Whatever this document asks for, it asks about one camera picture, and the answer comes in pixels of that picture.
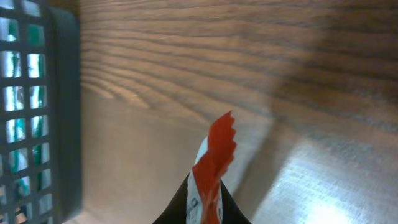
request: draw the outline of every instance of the candy wrapper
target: candy wrapper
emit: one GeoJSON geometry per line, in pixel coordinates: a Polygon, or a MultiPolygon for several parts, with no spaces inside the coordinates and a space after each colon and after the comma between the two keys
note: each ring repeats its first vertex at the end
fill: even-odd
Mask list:
{"type": "Polygon", "coordinates": [[[215,121],[195,164],[156,223],[249,223],[221,181],[233,160],[236,143],[231,112],[215,121]]]}

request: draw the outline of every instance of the wooden surface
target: wooden surface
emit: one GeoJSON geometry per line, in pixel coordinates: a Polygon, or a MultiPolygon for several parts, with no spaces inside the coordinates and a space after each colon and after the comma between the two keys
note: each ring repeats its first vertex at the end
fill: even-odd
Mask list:
{"type": "Polygon", "coordinates": [[[398,220],[396,0],[81,0],[84,204],[151,223],[209,124],[253,223],[398,220]]]}

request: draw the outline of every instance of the snack wrapper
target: snack wrapper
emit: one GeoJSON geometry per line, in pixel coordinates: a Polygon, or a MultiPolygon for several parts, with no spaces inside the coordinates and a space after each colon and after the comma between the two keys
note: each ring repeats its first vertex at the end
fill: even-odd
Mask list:
{"type": "Polygon", "coordinates": [[[223,201],[220,180],[233,160],[236,143],[231,111],[215,121],[203,140],[187,180],[186,224],[221,224],[223,201]]]}

